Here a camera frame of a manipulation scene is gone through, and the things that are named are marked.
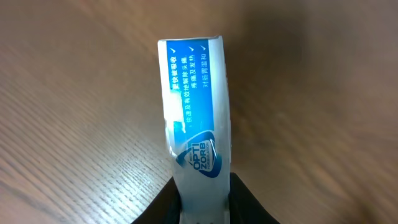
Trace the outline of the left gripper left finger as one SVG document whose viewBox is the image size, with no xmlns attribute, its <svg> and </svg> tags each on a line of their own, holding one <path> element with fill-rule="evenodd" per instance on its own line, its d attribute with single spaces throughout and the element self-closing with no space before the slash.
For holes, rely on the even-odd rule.
<svg viewBox="0 0 398 224">
<path fill-rule="evenodd" d="M 131 224 L 179 224 L 180 210 L 180 195 L 172 177 Z"/>
</svg>

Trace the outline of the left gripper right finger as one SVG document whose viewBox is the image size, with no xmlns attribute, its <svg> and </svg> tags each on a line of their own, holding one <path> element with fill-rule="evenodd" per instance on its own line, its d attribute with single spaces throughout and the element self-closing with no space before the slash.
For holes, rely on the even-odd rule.
<svg viewBox="0 0 398 224">
<path fill-rule="evenodd" d="M 235 173 L 230 173 L 230 224 L 279 224 Z"/>
</svg>

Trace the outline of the white blue Panadol box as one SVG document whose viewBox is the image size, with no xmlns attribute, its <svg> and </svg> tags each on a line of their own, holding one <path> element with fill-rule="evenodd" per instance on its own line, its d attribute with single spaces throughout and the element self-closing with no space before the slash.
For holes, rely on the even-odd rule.
<svg viewBox="0 0 398 224">
<path fill-rule="evenodd" d="M 229 223 L 231 120 L 223 39 L 157 43 L 181 223 Z"/>
</svg>

